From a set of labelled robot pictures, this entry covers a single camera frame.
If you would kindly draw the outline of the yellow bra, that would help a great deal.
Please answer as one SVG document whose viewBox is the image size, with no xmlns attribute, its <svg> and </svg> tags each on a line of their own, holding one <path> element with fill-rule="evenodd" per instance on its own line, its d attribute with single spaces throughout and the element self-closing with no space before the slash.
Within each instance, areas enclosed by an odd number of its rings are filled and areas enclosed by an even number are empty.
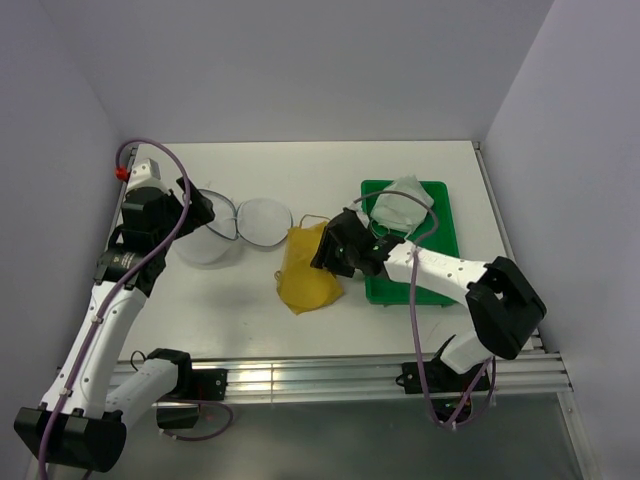
<svg viewBox="0 0 640 480">
<path fill-rule="evenodd" d="M 274 278 L 280 300 L 295 315 L 327 307 L 344 294 L 333 274 L 311 266 L 328 222 L 328 217 L 305 214 L 288 230 L 283 262 Z"/>
</svg>

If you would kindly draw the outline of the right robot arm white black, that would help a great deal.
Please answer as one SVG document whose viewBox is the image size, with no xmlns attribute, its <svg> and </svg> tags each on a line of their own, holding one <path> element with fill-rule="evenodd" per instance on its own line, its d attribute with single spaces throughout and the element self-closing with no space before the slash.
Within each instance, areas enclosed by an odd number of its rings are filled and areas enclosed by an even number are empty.
<svg viewBox="0 0 640 480">
<path fill-rule="evenodd" d="M 445 342 L 432 368 L 435 383 L 446 390 L 457 388 L 468 371 L 491 357 L 515 359 L 547 314 L 511 259 L 471 261 L 393 234 L 377 238 L 351 209 L 324 227 L 311 266 L 344 277 L 359 270 L 367 277 L 407 284 L 411 294 L 424 288 L 466 307 L 472 328 Z"/>
</svg>

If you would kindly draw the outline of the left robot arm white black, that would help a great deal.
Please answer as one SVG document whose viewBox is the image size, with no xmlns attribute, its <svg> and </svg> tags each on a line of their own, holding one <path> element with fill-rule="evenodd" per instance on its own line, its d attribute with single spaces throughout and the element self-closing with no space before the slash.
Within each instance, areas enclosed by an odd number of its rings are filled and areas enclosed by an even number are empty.
<svg viewBox="0 0 640 480">
<path fill-rule="evenodd" d="M 128 430 L 152 403 L 165 396 L 183 399 L 194 389 L 190 355 L 166 348 L 153 350 L 133 377 L 109 389 L 124 341 L 173 240 L 215 218 L 211 201 L 190 180 L 176 182 L 181 198 L 161 183 L 127 187 L 71 351 L 39 405 L 16 415 L 14 429 L 36 457 L 41 479 L 54 465 L 109 471 Z"/>
</svg>

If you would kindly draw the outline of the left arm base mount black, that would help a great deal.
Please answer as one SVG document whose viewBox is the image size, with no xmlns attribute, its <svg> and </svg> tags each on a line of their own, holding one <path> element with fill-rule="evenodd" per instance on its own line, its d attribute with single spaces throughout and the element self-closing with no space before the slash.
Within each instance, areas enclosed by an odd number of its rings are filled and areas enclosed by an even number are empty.
<svg viewBox="0 0 640 480">
<path fill-rule="evenodd" d="M 161 397 L 156 408 L 157 426 L 177 432 L 194 428 L 207 410 L 224 400 L 228 370 L 224 368 L 194 369 L 186 385 Z"/>
</svg>

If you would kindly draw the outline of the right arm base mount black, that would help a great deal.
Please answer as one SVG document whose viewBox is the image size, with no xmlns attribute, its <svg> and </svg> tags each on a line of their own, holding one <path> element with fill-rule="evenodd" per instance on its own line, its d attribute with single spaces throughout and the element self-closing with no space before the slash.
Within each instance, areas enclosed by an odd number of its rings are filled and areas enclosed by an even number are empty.
<svg viewBox="0 0 640 480">
<path fill-rule="evenodd" d="M 478 364 L 464 374 L 457 374 L 440 360 L 401 365 L 397 386 L 406 395 L 422 394 L 427 413 L 442 428 L 453 430 L 468 424 L 491 404 L 496 387 L 494 359 Z"/>
</svg>

